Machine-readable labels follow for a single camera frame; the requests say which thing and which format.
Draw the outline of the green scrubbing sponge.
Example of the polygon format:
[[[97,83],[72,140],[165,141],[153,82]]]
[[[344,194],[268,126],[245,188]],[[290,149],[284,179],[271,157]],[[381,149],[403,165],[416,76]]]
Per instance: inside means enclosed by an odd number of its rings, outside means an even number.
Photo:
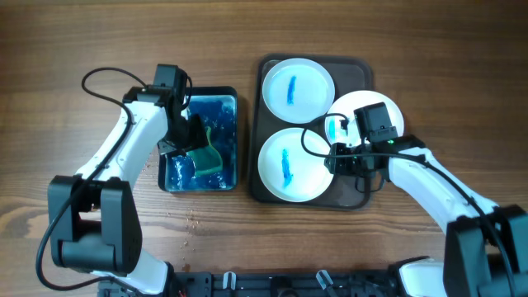
[[[205,127],[205,136],[207,140],[205,147],[193,149],[187,153],[194,163],[196,177],[221,172],[224,165],[221,154],[211,143],[211,128],[209,126]]]

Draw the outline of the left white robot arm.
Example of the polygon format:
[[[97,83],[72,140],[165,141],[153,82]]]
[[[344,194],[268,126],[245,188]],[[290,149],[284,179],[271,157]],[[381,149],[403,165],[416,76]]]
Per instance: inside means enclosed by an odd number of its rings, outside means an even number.
[[[133,87],[118,105],[119,121],[97,153],[72,176],[48,187],[49,225],[36,255],[39,281],[52,290],[76,290],[45,279],[42,260],[51,248],[56,266],[92,274],[94,282],[118,285],[138,295],[168,296],[172,266],[143,248],[133,188],[153,147],[194,154],[208,144],[197,116],[182,116],[190,87],[162,83]]]

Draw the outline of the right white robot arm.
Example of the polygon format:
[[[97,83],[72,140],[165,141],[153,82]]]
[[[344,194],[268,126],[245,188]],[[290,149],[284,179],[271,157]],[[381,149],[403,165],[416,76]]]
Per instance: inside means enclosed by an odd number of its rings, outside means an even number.
[[[527,213],[468,188],[414,136],[349,148],[333,144],[331,173],[383,179],[407,192],[445,234],[443,261],[412,260],[397,270],[405,296],[525,296]]]

